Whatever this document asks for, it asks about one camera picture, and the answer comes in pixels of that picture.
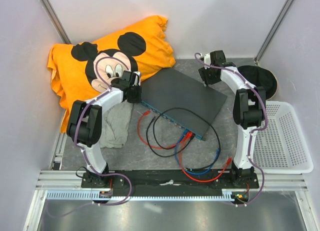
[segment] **black mounting plate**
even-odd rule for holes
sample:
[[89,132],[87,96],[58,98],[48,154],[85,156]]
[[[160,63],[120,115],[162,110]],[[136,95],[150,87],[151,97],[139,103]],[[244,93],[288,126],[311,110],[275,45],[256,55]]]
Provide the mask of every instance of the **black mounting plate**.
[[[209,180],[216,177],[221,169],[212,169],[204,175],[196,176],[196,179]],[[231,179],[230,169],[227,169],[216,181],[200,183],[188,178],[180,169],[159,170],[116,170],[110,173],[126,175],[132,183],[133,197],[191,197],[191,196],[221,196],[222,189],[247,189],[247,181],[250,189],[258,189],[257,175],[254,178],[236,186]],[[105,189],[110,187],[109,180],[105,183],[87,182],[87,174],[83,174],[82,188]],[[121,176],[112,179],[113,196],[126,196],[130,186],[128,181]]]

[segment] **gray floor mat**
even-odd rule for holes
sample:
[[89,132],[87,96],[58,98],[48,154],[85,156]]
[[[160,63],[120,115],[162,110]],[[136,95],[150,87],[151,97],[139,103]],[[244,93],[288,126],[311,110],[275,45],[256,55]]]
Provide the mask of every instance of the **gray floor mat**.
[[[253,58],[235,58],[228,61],[234,62],[238,67],[242,65],[255,65]],[[198,69],[201,65],[193,59],[178,59],[174,67],[176,70],[186,74],[201,82]],[[237,148],[237,125],[234,123],[232,111],[235,95],[231,89],[223,82],[211,86],[228,96],[222,109],[213,121],[212,125],[216,129],[220,142],[221,154],[214,168],[222,168],[228,157],[234,157]],[[102,148],[102,155],[107,161],[111,170],[141,170],[141,169],[179,169],[174,157],[161,158],[151,152],[149,147],[143,144],[137,133],[137,124],[141,115],[148,109],[141,104],[133,106],[131,120],[128,129],[128,140],[122,148]],[[140,131],[143,138],[146,137],[147,126],[156,114],[151,112],[141,122]],[[152,131],[149,131],[150,142],[155,144]],[[173,123],[160,118],[155,128],[157,139],[164,146],[177,142],[183,130]],[[183,151],[183,165],[189,168],[199,168],[210,164],[217,151],[217,139],[214,132],[209,128],[203,140],[194,139],[190,145]],[[172,154],[173,150],[157,150],[160,154]],[[85,166],[84,158],[78,148],[71,140],[67,138],[63,159],[62,170],[76,170]]]

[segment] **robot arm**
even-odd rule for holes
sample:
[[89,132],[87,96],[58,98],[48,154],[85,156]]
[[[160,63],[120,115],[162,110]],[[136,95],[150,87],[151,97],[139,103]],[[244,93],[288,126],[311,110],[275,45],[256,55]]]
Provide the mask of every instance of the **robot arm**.
[[[264,119],[261,105],[246,83],[235,74],[235,72],[239,72],[237,67],[232,62],[226,62],[226,57],[222,50],[208,53],[201,59],[206,65],[228,68],[233,71],[205,66],[199,69],[199,74],[205,86],[223,81],[235,94],[233,119],[237,124],[238,139],[232,165],[237,170],[250,170],[252,169],[252,164],[248,159],[249,139],[250,135],[252,135],[252,143],[250,145],[250,156],[252,157],[258,132],[253,132],[253,130],[261,126],[261,122]],[[248,81],[247,84],[257,91],[265,106],[266,91]]]
[[[125,100],[129,103],[140,103],[140,77],[140,72],[124,71],[121,78],[112,81],[112,88],[105,91],[108,94],[104,95],[102,93],[98,96],[101,98],[95,97],[86,101],[77,100],[72,105],[66,134],[75,141],[80,115],[85,106],[95,100],[94,104],[90,105],[85,112],[85,118],[81,120],[76,143],[81,147],[82,152],[85,151],[88,163],[100,174],[106,174],[109,171],[108,164],[103,158],[99,146],[104,113]],[[91,166],[88,166],[87,169],[94,173]]]

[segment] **orange mickey mouse pillow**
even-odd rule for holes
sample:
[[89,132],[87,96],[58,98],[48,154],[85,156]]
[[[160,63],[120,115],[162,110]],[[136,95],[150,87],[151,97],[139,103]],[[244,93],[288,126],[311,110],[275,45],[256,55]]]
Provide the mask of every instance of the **orange mickey mouse pillow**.
[[51,87],[66,109],[61,129],[67,130],[74,101],[88,100],[104,92],[123,71],[140,71],[141,80],[175,64],[174,52],[165,42],[168,19],[150,16],[92,43],[55,44],[49,54]]

